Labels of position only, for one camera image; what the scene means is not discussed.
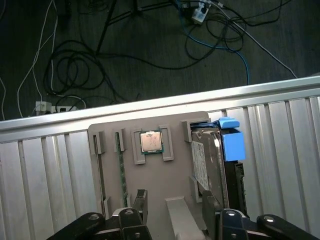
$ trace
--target white cable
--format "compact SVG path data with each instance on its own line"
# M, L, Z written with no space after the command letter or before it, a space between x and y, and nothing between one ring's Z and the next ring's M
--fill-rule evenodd
M3 17L3 15L5 14L6 5L7 5L7 0L3 0L3 9L2 9L2 12L0 13L0 21L1 21L2 17Z
M42 25L42 30L41 30L41 35L40 35L40 41L39 41L39 47L38 47L38 51L35 53L35 56L34 56L34 59L33 59L33 64L31 65L29 71L27 72L27 74L25 75L24 79L22 80L18 90L17 90L17 93L16 93L16 99L17 99L17 105L18 105L18 110L19 110L19 113L20 113L20 116L23 118L24 116L22 115L22 112L21 112L21 108L20 108L20 99L19 99L19 93L20 93L20 89L22 87L22 85L24 84L24 82L26 81L27 77L29 76L30 72L32 71L33 72L33 77L34 77L34 82L35 82L35 85L36 85L36 88L37 88L37 91L41 97L41 102L42 102L42 95L39 91L39 88L38 88L38 84L37 84L37 80L36 80L36 77L35 77L35 73L34 73L34 66L36 65L37 61L38 61L38 57L39 57L39 53L40 53L40 50L44 47L44 45L48 42L48 40L54 35L54 33L52 33L48 38L47 40L41 45L42 43L42 37L43 37L43 33L44 33L44 27L46 25L46 22L47 22L47 17L48 17L48 12L49 12L49 9L50 9L50 6L52 5L53 3L53 0L51 0L51 2L49 3L49 6L46 10L46 13L45 13L45 18L44 18L44 22L43 22L43 25Z
M231 17L229 17L225 11L223 11L221 9L221 7L219 7L217 4L215 4L214 2L211 2L212 5L216 6L229 20L231 19ZM256 44L258 44L258 46L260 48L262 48L266 53L268 53L274 60L276 60L278 63L280 63L283 67L285 67L286 69L288 69L291 74L297 79L297 75L294 73L294 71L288 67L287 65L285 65L282 61L280 61L278 58L276 58L271 52L269 52L264 46L262 46L250 33L248 33L246 30L244 30L239 24L237 24L236 22L232 21L239 29L241 29L245 34L248 35L249 38L251 38Z
M39 51L46 45L46 43L50 40L50 38L53 36L53 34L51 34L47 40L42 44L41 48L35 53L36 55L39 54ZM21 113L21 109L20 109L20 98L19 98L19 93L20 93L20 89L22 87L22 85L25 83L27 77L29 76L29 74L31 73L31 70L33 69L35 63L33 63L29 69L29 71L26 73L24 79L22 80L22 82L20 83L20 86L18 88L18 91L16 93L16 99L17 99L17 104L18 104L18 109L19 109L19 112L20 112L20 116L23 118L22 116L22 113Z
M5 113L4 113L4 105L5 105L5 98L6 98L7 90L6 90L5 84L2 81L1 77L0 77L0 82L1 82L1 84L3 86L3 89L4 89L3 98L2 98L2 102L1 102L1 113L2 113L3 120L6 120L5 119Z
M35 110L37 109L37 107L39 107L39 106L41 106L41 105L44 105L44 104L40 103L40 104L38 104L38 105L36 105L36 106L34 107L34 109L33 109L32 112L31 112L31 116L30 116L30 117L33 117L33 116L34 116Z
M57 12L57 7L56 7L56 3L55 3L54 0L53 0L53 7L54 7L54 9L55 9L55 12ZM56 15L56 19L55 19L51 53L53 53L53 52L54 52L54 49L55 49L55 40L56 40L57 26L58 26L58 14ZM50 81L50 87L51 87L51 90L52 90L52 91L54 90L53 82L54 82L54 60L52 59L52 60L51 60L51 81ZM56 96L62 97L62 98L65 97L65 95L59 95L59 94L56 94ZM81 100L81 101L83 102L84 108L85 108L85 109L87 108L86 102L85 102L81 97L70 95L70 96L68 96L67 98L79 99L79 100Z
M53 40L52 40L52 49L51 49L51 54L54 52L55 49L55 40L56 40L56 32L57 32L57 26L58 26L58 14L57 14L57 7L55 0L53 0L53 7L55 10L56 14L56 19L55 19L55 25L54 25L54 31L53 31ZM54 81L54 60L51 59L51 90L53 91L53 81Z
M56 96L58 96L58 97L66 97L66 96L64 96L64 95L58 95L58 94L57 94ZM87 108L86 102L85 102L81 97L70 95L70 96L67 96L66 98L79 99L79 100L81 100L81 101L83 102L84 108L85 108L85 109Z
M47 23L47 18L48 18L48 13L49 13L49 10L50 10L50 7L53 3L53 0L50 1L49 3L49 6L48 8L46 9L46 13L45 13L45 17L44 17L44 21L43 21L43 25L42 25L42 30L41 30L41 34L40 34L40 40L39 40L39 46L38 46L38 52L35 54L34 56L34 59L33 59L33 66L32 66L32 73L33 73L33 79L34 79L34 83L35 83L35 86L36 86L36 90L38 91L39 95L40 95L40 102L42 103L42 94L40 93L39 91L39 88L38 88L38 83L37 83L37 79L36 79L36 75L35 75L35 64L37 63L38 61L38 57L39 57L39 51L40 51L40 48L41 48L41 43L42 43L42 37L44 35L44 30L45 30L45 26L46 26L46 23Z

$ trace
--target cpu processor chip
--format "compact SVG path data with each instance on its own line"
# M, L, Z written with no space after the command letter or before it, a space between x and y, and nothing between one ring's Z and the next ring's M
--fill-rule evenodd
M141 131L140 143L142 154L155 154L164 151L161 130Z

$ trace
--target hard drive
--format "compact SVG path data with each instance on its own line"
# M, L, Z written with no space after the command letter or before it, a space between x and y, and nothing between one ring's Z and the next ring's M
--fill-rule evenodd
M224 208L229 208L228 189L219 128L192 130L194 176L199 191L209 190Z
M192 129L193 175L200 194L209 190L224 208L247 215L243 164L225 161L221 136L228 133L218 127Z

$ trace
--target power outlet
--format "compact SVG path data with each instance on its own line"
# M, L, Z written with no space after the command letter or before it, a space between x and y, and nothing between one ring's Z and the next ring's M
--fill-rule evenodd
M35 102L35 111L37 113L46 113L51 111L51 102L48 101L36 101Z
M209 12L209 8L211 7L211 4L205 5L206 3L210 3L209 0L202 0L198 3L199 7L194 10L192 15L192 20L195 24L202 24L204 20L206 19L206 16Z
M76 106L74 106L72 109L71 107L72 106L52 106L51 113L56 114L56 113L73 112L73 111L79 110Z

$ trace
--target hard drive label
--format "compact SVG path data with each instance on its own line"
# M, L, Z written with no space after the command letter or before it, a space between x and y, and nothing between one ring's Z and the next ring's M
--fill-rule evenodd
M195 179L205 190L209 190L204 145L201 142L192 141L191 148Z

